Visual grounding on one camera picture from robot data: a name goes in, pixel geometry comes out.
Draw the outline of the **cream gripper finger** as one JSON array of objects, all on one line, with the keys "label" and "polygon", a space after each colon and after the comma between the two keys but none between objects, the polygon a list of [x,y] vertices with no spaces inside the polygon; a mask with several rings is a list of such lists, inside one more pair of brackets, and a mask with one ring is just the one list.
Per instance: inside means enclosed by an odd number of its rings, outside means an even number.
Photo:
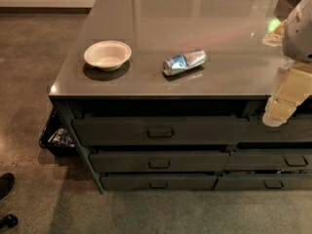
[{"label": "cream gripper finger", "polygon": [[311,95],[311,64],[294,63],[288,69],[280,69],[274,81],[272,96],[265,106],[263,124],[268,127],[285,124]]},{"label": "cream gripper finger", "polygon": [[280,22],[273,30],[268,32],[262,39],[262,43],[269,47],[281,47],[286,20]]}]

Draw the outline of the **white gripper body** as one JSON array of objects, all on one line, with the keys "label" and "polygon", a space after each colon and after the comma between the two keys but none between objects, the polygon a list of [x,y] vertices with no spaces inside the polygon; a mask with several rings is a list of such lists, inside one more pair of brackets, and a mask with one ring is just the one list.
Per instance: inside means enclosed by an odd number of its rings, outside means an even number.
[{"label": "white gripper body", "polygon": [[312,0],[301,0],[289,14],[282,44],[285,56],[312,61]]}]

